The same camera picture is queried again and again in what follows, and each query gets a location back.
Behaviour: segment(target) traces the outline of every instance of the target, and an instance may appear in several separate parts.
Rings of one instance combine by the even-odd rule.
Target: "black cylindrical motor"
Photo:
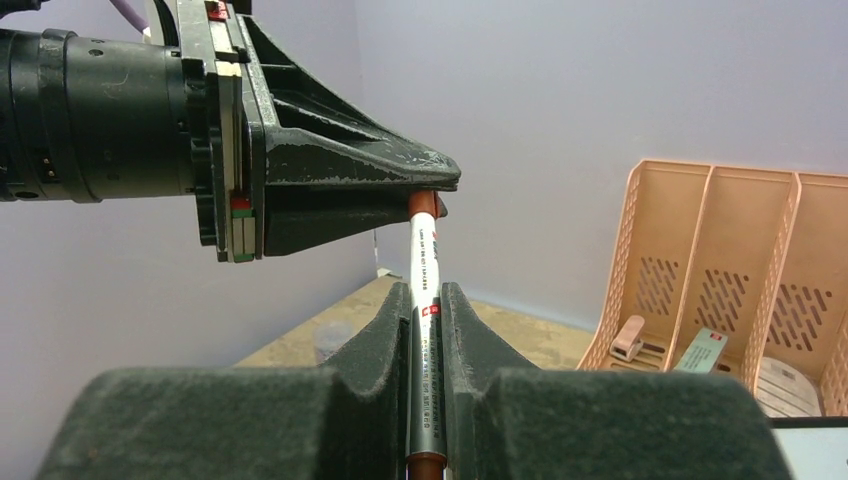
[[[0,199],[191,194],[179,51],[0,30]]]

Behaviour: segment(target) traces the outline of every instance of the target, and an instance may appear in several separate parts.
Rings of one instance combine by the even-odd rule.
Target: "orange plastic organizer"
[[[763,355],[848,415],[848,177],[642,161],[630,174],[601,323],[581,369],[668,371],[698,331],[724,332],[714,370],[755,392]],[[645,318],[632,362],[609,354]]]

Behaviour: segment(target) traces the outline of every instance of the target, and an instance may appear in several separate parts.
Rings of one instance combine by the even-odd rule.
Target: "wooden table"
[[[315,365],[312,333],[322,323],[344,320],[361,330],[377,314],[389,288],[400,281],[380,277],[237,364],[241,367]],[[577,366],[592,334],[485,303],[471,302],[480,319],[513,348],[541,368],[570,370]]]

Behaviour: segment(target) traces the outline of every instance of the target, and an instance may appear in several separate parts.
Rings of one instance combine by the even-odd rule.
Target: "purple cable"
[[[147,28],[147,20],[145,20],[141,15],[136,13],[136,11],[127,3],[127,0],[109,0],[112,2],[112,5],[118,9],[118,12],[130,22],[130,25],[133,26],[139,32],[144,32],[144,29]]]

